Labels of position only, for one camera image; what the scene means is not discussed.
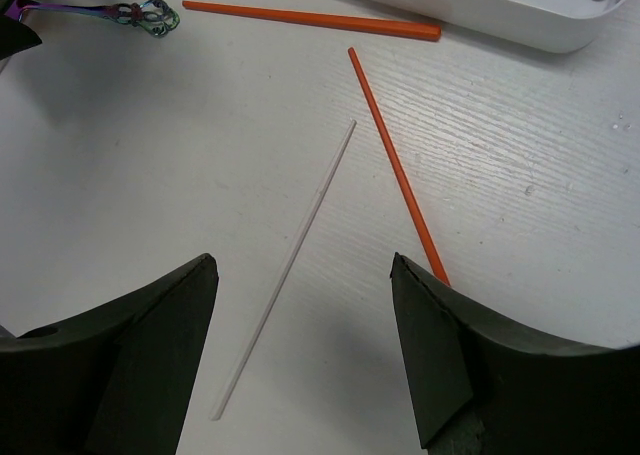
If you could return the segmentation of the orange chopstick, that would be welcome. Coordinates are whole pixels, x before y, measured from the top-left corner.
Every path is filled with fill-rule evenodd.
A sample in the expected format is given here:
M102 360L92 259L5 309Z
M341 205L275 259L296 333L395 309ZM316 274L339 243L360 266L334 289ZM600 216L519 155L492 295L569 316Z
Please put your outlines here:
M444 268L441 257L439 256L434 240L430 234L430 231L428 229L428 226L426 224L426 221L424 219L424 216L422 214L418 201L414 195L409 179L406 175L404 167L396 151L393 140L387 129L382 113L379 109L379 106L377 104L373 91L369 85L368 79L361 65L359 57L356 53L356 50L354 47L350 47L347 53L351 61L351 64L353 66L359 85L361 87L364 98L369 107L374 124L377 128L380 139L384 146L388 160L391 164L392 171L395 175L401 194L404 198L405 205L412 219L414 228L416 230L416 233L420 239L421 245L425 252L425 256L430 264L430 267L433 271L434 276L439 281L449 286L450 280L449 280L448 274Z
M429 23L278 10L192 0L183 0L182 6L185 9L192 11L315 26L335 30L410 38L429 42L437 42L441 38L441 28L438 25Z

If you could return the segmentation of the orange chopstick lower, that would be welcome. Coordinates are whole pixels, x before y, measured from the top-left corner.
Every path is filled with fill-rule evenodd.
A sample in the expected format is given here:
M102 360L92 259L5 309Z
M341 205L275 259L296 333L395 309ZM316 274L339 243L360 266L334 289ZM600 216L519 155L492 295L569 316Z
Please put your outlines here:
M356 50L354 47L350 47L347 53L351 61L351 64L353 66L359 85L361 87L364 98L369 107L374 124L377 128L380 139L384 146L388 160L391 164L392 171L395 175L401 194L404 198L405 205L412 219L414 228L416 230L416 233L420 239L421 245L425 252L425 256L430 264L430 267L433 271L434 276L439 281L449 286L450 280L449 280L448 274L444 268L441 257L439 256L434 240L430 234L430 231L428 229L428 226L426 224L426 221L424 219L424 216L422 214L418 201L414 195L409 179L406 175L404 167L396 151L393 140L387 129L382 113L379 109L379 106L377 104L373 91L369 85L368 79L361 65L359 57L356 53Z

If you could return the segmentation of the orange chopstick upper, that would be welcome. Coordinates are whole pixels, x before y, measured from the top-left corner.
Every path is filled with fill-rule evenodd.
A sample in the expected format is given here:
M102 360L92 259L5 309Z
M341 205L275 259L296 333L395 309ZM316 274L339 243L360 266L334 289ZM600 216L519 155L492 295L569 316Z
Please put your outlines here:
M441 28L438 25L429 23L278 10L192 0L183 0L182 6L185 9L192 11L315 26L335 30L410 38L429 42L437 42L441 38Z

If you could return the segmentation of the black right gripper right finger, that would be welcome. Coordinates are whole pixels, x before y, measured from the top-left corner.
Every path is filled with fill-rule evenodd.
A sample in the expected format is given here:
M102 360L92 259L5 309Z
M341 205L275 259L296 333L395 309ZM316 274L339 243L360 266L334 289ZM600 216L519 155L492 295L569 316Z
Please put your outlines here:
M430 454L635 454L639 349L508 318L396 255L392 299L420 446Z

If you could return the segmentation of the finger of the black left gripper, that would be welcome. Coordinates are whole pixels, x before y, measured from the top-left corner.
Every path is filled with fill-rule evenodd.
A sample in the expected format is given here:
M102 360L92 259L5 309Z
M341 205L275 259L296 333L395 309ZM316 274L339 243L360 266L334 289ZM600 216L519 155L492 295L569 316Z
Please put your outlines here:
M21 16L1 15L0 59L37 47L42 44L40 36L22 22Z

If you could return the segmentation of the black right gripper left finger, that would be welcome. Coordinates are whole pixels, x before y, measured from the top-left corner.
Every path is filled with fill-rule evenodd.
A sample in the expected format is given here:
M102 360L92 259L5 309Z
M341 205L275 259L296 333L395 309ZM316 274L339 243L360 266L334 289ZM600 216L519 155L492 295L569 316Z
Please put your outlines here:
M202 254L73 317L3 329L2 453L176 453L217 289Z

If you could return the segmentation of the clear chopstick centre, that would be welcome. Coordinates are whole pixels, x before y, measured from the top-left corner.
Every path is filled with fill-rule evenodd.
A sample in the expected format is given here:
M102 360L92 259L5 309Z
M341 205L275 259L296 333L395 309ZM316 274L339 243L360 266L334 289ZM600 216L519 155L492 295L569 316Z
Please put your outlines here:
M268 291L268 298L259 305L259 313L252 321L252 324L250 325L249 331L247 333L247 337L245 338L241 346L241 350L239 351L239 354L232 365L231 371L212 405L212 408L208 415L208 419L210 421L218 421L224 414L228 402L260 338L260 335L264 329L264 326L266 325L271 311L279 297L279 294L289 276L289 273L331 186L332 180L340 166L343 156L345 155L348 144L353 136L356 127L357 121L355 119L351 119L347 130L338 146L338 149L331 160L328 170L314 194L312 203L307 210L307 213L303 218L296 234L293 237L287 255L277 272L277 277L270 286L270 290Z

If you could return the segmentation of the white cutlery tray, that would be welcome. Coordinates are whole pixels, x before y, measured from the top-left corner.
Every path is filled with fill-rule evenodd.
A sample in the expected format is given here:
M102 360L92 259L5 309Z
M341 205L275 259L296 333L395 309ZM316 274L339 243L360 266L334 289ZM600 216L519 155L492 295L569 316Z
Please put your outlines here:
M368 0L549 53L590 44L627 0Z

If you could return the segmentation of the iridescent purple spoon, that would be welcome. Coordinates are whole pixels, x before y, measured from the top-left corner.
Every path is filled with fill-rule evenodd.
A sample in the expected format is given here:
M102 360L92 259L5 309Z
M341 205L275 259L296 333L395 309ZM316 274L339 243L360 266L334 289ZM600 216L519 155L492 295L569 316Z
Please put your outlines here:
M116 3L113 5L78 6L42 3L35 0L16 0L9 14L21 21L29 11L46 11L92 16L118 25L143 29L154 38L163 38L180 24L179 14L164 0L143 3Z

